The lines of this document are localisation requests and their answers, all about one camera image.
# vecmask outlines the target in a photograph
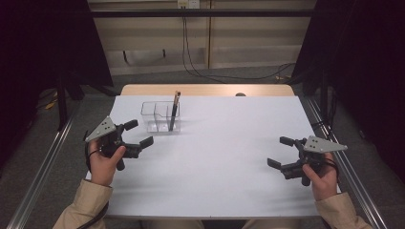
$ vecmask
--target gray carpet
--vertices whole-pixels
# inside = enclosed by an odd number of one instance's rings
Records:
[[[249,79],[235,79],[217,77],[226,83],[281,83],[275,78],[278,67],[238,68],[222,70],[200,71],[203,75],[232,75],[247,77]],[[290,74],[292,67],[288,67],[281,75]],[[187,72],[175,73],[148,73],[133,76],[114,77],[115,87],[112,90],[119,92],[122,87],[130,83],[219,83],[202,76],[193,76]],[[69,205],[75,195],[79,181],[86,174],[84,163],[84,143],[82,138],[86,130],[93,129],[108,113],[110,113],[114,98],[83,87],[86,96],[82,101],[72,101],[68,98],[69,111],[78,108],[77,116],[65,142],[61,147],[47,182],[40,193],[27,219],[26,228],[51,228],[63,209]],[[301,85],[293,86],[293,90],[303,101],[303,106],[308,112],[309,120],[314,122],[313,115],[309,112],[305,98],[302,95]],[[44,98],[38,101],[43,104],[49,101]],[[15,148],[12,158],[3,170],[0,180],[0,228],[6,228],[12,215],[25,196],[41,166],[42,160],[48,152],[56,135],[58,126],[58,110],[39,109],[30,130],[25,135],[21,144]],[[339,141],[349,146],[347,156],[355,168],[356,173],[370,193],[378,207],[384,221],[389,228],[403,228],[405,225],[405,185],[381,161],[373,144],[362,138],[360,128],[351,118],[350,114],[337,104],[337,113],[334,119],[333,131]],[[350,185],[341,176],[341,188],[351,194],[358,214],[364,219],[361,205],[356,200]],[[207,228],[238,228],[242,221],[207,221]],[[134,220],[107,219],[109,228],[137,228],[139,225]],[[305,219],[301,228],[324,228],[319,218]]]

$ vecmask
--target electrical cord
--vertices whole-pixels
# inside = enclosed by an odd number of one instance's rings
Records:
[[[190,74],[192,74],[194,76],[208,78],[208,79],[214,80],[216,82],[225,84],[225,82],[223,82],[221,80],[218,80],[218,79],[214,79],[212,77],[241,79],[241,80],[260,80],[260,79],[270,78],[270,77],[275,76],[275,75],[279,75],[279,79],[277,80],[277,83],[279,83],[280,78],[281,78],[281,72],[284,71],[285,69],[289,68],[290,66],[295,65],[295,63],[287,63],[287,64],[280,65],[279,68],[278,68],[278,71],[276,73],[272,73],[272,74],[261,76],[261,77],[249,77],[249,78],[247,78],[247,77],[239,77],[239,76],[231,76],[231,75],[216,75],[216,74],[203,75],[203,74],[201,74],[200,72],[198,72],[196,70],[196,68],[194,67],[193,62],[191,60],[191,55],[190,55],[190,50],[189,50],[189,43],[188,43],[188,33],[187,33],[187,31],[188,31],[188,29],[187,29],[187,19],[185,17],[183,17],[182,22],[183,22],[182,63],[183,63],[183,66],[184,66],[185,70],[188,73],[190,73]],[[192,69],[193,69],[193,71],[195,73],[190,72],[186,68],[185,59],[184,59],[185,48],[187,48],[188,59],[190,61],[190,65],[191,65],[191,67],[192,67]]]

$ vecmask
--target wall outlet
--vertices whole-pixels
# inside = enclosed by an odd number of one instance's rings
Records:
[[[178,0],[178,9],[188,9],[188,0]]]
[[[189,9],[199,9],[200,0],[188,0],[188,8]]]

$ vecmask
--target black pen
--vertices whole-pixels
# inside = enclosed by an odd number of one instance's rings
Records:
[[[170,119],[169,132],[173,131],[173,127],[175,125],[176,112],[177,112],[177,109],[178,109],[180,94],[181,93],[179,91],[176,91],[176,93],[175,93],[175,99],[173,101],[173,109],[172,109],[172,118]]]

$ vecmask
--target aluminum rail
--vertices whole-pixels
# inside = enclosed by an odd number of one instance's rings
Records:
[[[68,119],[68,122],[62,128],[62,130],[57,132],[53,140],[53,144],[51,145],[51,148],[49,149],[48,153],[45,156],[44,161],[41,164],[41,167],[36,173],[35,178],[33,179],[33,182],[31,183],[28,192],[24,196],[17,210],[14,212],[14,215],[11,217],[11,221],[9,222],[7,229],[24,228],[31,214],[32,208],[35,205],[36,200],[38,199],[42,191],[42,188],[44,187],[44,184],[47,180],[47,177],[53,166],[53,163],[57,158],[60,148],[62,147],[63,142],[65,141],[66,136],[68,135],[72,127],[73,119],[77,115],[79,105],[80,103],[75,105],[72,111],[72,115]]]
[[[317,121],[321,121],[322,117],[320,115],[320,108],[315,101],[314,98],[307,98],[307,102],[309,104],[310,109],[312,110],[315,118]],[[330,131],[330,127],[327,125],[322,125],[321,130],[325,137],[328,136],[331,139],[331,141],[339,143],[336,136],[334,135],[333,132]],[[386,223],[384,222],[384,219],[381,217],[377,207],[375,206],[375,203],[373,202],[372,198],[370,197],[369,193],[367,192],[366,188],[363,186],[362,182],[360,181],[359,177],[357,176],[357,173],[353,169],[351,163],[349,162],[349,159],[346,157],[345,152],[343,151],[338,151],[334,153],[335,155],[335,160],[341,167],[341,171],[345,175],[346,179],[348,180],[350,186],[352,187],[352,190],[354,194],[356,195],[357,199],[359,200],[361,207],[364,210],[364,213],[366,214],[367,218],[370,221],[370,224],[372,225],[373,228],[376,229],[386,229],[388,228]]]

